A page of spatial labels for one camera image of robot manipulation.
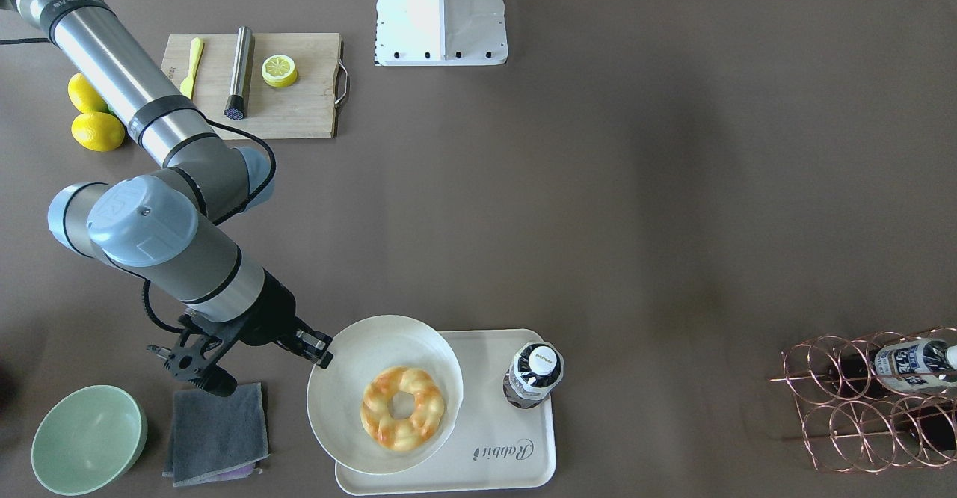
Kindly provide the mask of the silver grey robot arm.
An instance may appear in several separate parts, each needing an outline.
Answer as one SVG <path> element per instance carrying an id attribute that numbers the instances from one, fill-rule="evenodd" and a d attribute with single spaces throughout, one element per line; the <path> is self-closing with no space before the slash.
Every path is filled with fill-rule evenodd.
<path id="1" fill-rule="evenodd" d="M 64 52 L 119 117 L 122 137 L 159 165 L 113 185 L 72 185 L 48 209 L 64 247 L 187 307 L 179 327 L 167 327 L 175 344 L 148 351 L 177 380 L 216 396 L 236 389 L 218 364 L 236 342 L 273 342 L 327 368 L 332 339 L 301 321 L 292 293 L 220 229 L 269 187 L 271 151 L 228 147 L 105 0 L 2 0 L 2 7 Z"/>

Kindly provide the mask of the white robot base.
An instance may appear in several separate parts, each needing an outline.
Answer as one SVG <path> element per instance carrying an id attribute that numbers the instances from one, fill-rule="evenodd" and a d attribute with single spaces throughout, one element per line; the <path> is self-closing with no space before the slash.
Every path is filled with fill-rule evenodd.
<path id="1" fill-rule="evenodd" d="M 507 62 L 505 0 L 377 0 L 374 64 L 477 67 Z"/>

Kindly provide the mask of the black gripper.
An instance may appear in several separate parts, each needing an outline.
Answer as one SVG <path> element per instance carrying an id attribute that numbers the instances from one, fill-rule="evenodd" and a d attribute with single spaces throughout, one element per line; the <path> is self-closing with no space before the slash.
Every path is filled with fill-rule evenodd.
<path id="1" fill-rule="evenodd" d="M 164 367 L 180 381 L 191 383 L 213 396 L 231 396 L 237 381 L 219 366 L 220 359 L 237 342 L 250 347 L 275 344 L 290 354 L 327 369 L 334 358 L 330 348 L 333 337 L 315 331 L 298 318 L 293 294 L 267 271 L 253 277 L 250 292 L 243 288 L 241 274 L 233 274 L 229 286 L 216 297 L 230 299 L 234 286 L 241 290 L 239 312 L 226 310 L 220 321 L 211 310 L 213 300 L 195 305 L 178 318 L 179 334 L 173 348 L 148 345 L 147 350 L 164 361 Z"/>

